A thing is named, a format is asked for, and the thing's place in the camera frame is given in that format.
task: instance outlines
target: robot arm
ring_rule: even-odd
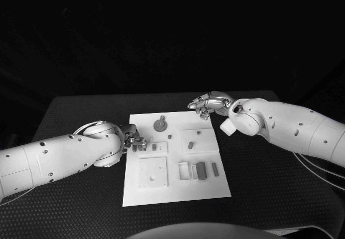
[[[213,94],[219,96],[219,92],[210,92],[209,99]],[[226,109],[223,115],[227,119],[220,129],[227,135],[235,130],[249,136],[256,134],[287,151],[321,158],[345,167],[345,124],[308,108],[264,99],[233,100],[225,97],[213,103],[207,98],[196,98],[187,105],[196,113],[200,112],[203,120],[213,106]]]
[[[131,145],[145,148],[134,124],[121,128],[100,122],[83,135],[67,134],[0,151],[0,201],[2,197],[50,183],[92,164],[109,167]]]

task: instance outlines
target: dark table surface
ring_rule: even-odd
[[[235,99],[278,101],[271,91],[226,93]],[[98,120],[121,125],[129,114],[187,111],[187,103],[203,94],[57,97],[33,141],[69,134]],[[124,155],[112,167],[90,166],[0,207],[0,238],[122,239],[187,222],[229,223],[261,230],[316,226],[336,238],[345,212],[330,186],[261,136],[236,131],[227,137],[219,129],[225,119],[210,116],[232,197],[122,207]]]

